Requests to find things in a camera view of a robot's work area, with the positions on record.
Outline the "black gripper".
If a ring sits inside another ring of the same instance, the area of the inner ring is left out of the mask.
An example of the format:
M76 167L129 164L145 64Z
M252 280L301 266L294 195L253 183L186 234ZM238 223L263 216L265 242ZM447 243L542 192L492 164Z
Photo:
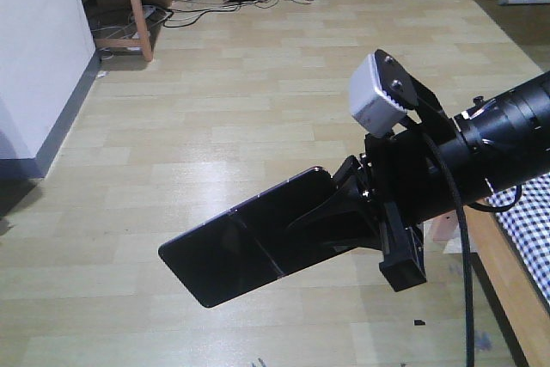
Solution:
M405 131L391 138L365 136L366 170L381 214L380 229L369 201L350 179L364 183L364 169L348 156L333 174L339 190L290 223L285 234L304 247L382 251L382 275L394 291L426 282L424 236L419 225L455 208L440 163L422 135Z

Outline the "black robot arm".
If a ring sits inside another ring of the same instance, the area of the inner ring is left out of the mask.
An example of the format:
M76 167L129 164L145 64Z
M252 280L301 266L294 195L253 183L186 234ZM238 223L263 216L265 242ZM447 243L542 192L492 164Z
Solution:
M426 280L422 222L549 170L548 75L477 97L453 118L426 86L414 87L419 121L367 135L364 154L336 174L336 193L289 226L322 247L380 250L396 291Z

